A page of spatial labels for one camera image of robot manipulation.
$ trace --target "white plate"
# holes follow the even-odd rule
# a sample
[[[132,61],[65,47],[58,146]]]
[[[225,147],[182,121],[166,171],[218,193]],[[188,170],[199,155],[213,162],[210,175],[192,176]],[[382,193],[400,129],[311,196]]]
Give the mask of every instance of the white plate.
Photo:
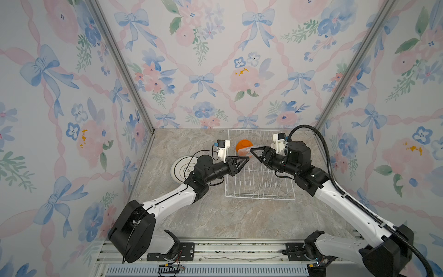
[[[197,159],[198,157],[192,158],[191,155],[178,158],[171,166],[171,171],[170,171],[171,178],[176,183],[182,184],[188,178],[189,173],[191,173],[194,170],[194,165],[197,163]]]

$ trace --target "vent grille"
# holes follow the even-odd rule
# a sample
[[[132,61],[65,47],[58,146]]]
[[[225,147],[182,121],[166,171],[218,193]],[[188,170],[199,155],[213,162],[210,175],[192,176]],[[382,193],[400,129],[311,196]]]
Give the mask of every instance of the vent grille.
[[[177,276],[309,276],[306,265],[193,265],[184,264],[185,270]],[[106,277],[158,276],[159,267],[153,265],[114,265],[110,264]],[[160,267],[162,276],[173,276],[167,272],[173,270]]]

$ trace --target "floral wallpaper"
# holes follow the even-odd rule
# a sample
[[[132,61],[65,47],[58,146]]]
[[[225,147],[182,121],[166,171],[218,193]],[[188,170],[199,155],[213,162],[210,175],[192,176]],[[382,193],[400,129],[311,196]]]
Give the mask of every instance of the floral wallpaper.
[[[0,22],[0,277],[88,276],[149,131],[82,0]]]
[[[442,65],[443,1],[399,1],[323,127],[338,182],[408,225],[435,276],[443,276]],[[415,256],[402,274],[426,276]]]
[[[99,3],[156,128],[290,128],[316,122],[383,0]]]

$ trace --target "pink flower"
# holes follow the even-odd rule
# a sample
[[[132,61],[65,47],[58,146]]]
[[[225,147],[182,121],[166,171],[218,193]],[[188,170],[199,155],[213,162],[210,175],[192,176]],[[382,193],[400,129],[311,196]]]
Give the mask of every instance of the pink flower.
[[[182,46],[190,46],[194,41],[194,31],[189,25],[183,25],[177,30],[175,39]]]
[[[297,114],[294,112],[282,112],[277,117],[277,123],[279,125],[294,125],[297,122]]]
[[[392,61],[392,73],[402,74],[408,71],[415,64],[416,57],[417,53],[413,51],[401,52],[400,55],[396,56]]]
[[[108,236],[109,230],[112,228],[112,226],[114,226],[114,215],[116,211],[117,208],[114,207],[114,205],[110,205],[109,208],[105,211],[103,224],[100,226],[100,238],[106,238]]]
[[[327,2],[328,0],[291,0],[289,12],[301,24],[320,14]]]
[[[427,30],[421,36],[415,51],[421,54],[421,58],[429,60],[435,52],[443,49],[443,31],[441,26],[436,30]]]
[[[337,151],[334,154],[335,158],[335,168],[340,169],[342,173],[345,173],[346,170],[348,170],[348,159],[343,157],[342,153],[340,151]]]
[[[155,64],[152,62],[151,65],[147,65],[146,63],[143,65],[145,69],[143,69],[143,74],[151,77],[159,77],[160,71],[155,70]]]
[[[46,19],[54,33],[64,42],[77,44],[78,23],[68,1],[43,0],[48,12]]]
[[[134,127],[134,138],[136,139],[136,142],[141,143],[144,139],[145,133],[146,129],[143,126],[143,123],[137,123]]]
[[[200,120],[200,123],[202,124],[202,127],[212,129],[215,126],[220,126],[220,119],[216,117],[210,117]]]
[[[136,75],[136,77],[135,77],[135,80],[138,82],[139,80],[142,80],[142,81],[144,81],[144,79],[143,79],[143,74],[141,74],[141,73],[134,73],[135,75]]]
[[[434,160],[420,143],[409,138],[397,140],[392,148],[383,151],[382,156],[392,172],[401,176],[397,186],[403,186],[401,191],[405,196],[423,198],[422,191],[431,189],[431,184],[424,178],[433,170]]]
[[[200,27],[202,25],[201,18],[203,17],[202,7],[197,6],[196,1],[192,1],[192,4],[184,1],[183,4],[184,6],[179,8],[180,15],[183,17],[182,23]]]
[[[146,91],[152,91],[153,93],[159,93],[163,89],[163,82],[159,80],[158,76],[153,76],[148,79],[144,88]]]
[[[231,74],[231,86],[229,89],[235,93],[238,93],[239,91],[244,91],[246,93],[248,89],[251,89],[251,93],[256,91],[256,93],[259,94],[259,92],[261,92],[261,80],[258,74],[258,70],[253,67],[244,67],[241,70],[235,70]]]
[[[77,150],[81,157],[85,158],[90,168],[97,166],[98,157],[103,152],[103,144],[108,144],[109,127],[98,126],[94,120],[87,121],[77,139]]]
[[[336,73],[336,74],[335,74],[335,77],[333,77],[333,78],[331,79],[331,81],[339,82],[339,81],[341,80],[342,77],[343,77],[343,74],[342,74],[342,73]]]

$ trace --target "gray marble surface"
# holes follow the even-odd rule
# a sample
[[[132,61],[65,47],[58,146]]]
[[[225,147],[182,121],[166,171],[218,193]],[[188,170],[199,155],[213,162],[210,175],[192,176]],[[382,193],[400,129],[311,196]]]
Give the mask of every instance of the gray marble surface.
[[[208,140],[227,137],[227,129],[157,129],[133,198],[144,202],[174,190],[178,184],[169,174],[172,163],[203,149]],[[311,148],[312,164],[326,169],[311,131],[297,131],[292,140],[305,142]],[[210,142],[205,143],[205,149],[210,146]],[[225,197],[222,183],[210,187],[205,197],[173,213],[157,224],[156,229],[168,229],[178,237],[201,238],[304,239],[315,230],[353,237],[352,226],[335,211],[296,185],[294,190],[295,200],[229,198]]]

